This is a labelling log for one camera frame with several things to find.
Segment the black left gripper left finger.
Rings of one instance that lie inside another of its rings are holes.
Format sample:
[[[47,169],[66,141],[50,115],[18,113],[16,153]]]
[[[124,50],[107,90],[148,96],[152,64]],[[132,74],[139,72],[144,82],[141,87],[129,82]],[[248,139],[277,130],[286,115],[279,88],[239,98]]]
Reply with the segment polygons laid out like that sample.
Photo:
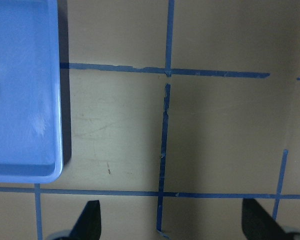
[[[86,203],[68,238],[70,240],[99,240],[101,237],[101,206],[99,200]]]

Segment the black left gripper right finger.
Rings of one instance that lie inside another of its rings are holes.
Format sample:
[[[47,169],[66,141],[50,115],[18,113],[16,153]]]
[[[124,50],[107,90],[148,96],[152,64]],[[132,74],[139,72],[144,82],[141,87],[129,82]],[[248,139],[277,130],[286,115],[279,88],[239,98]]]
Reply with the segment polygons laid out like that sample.
[[[241,208],[241,228],[247,240],[284,240],[285,231],[253,198],[244,198]]]

